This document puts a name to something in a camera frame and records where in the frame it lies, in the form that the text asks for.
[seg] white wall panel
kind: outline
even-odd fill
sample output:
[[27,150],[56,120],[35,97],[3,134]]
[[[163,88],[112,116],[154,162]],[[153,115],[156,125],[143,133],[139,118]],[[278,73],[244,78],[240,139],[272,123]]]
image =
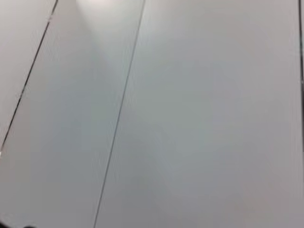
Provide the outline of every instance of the white wall panel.
[[0,146],[55,0],[0,1]]
[[0,160],[0,219],[92,228],[142,0],[59,1]]
[[297,1],[147,0],[97,227],[301,227],[298,50]]

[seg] white surface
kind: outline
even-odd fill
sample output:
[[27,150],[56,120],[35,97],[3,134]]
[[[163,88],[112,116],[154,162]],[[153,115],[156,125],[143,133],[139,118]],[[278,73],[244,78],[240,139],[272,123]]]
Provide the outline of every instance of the white surface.
[[0,147],[54,3],[0,1]]
[[99,2],[59,1],[47,31],[0,160],[13,227],[93,227],[142,9]]
[[297,1],[147,0],[97,228],[303,227],[298,48]]

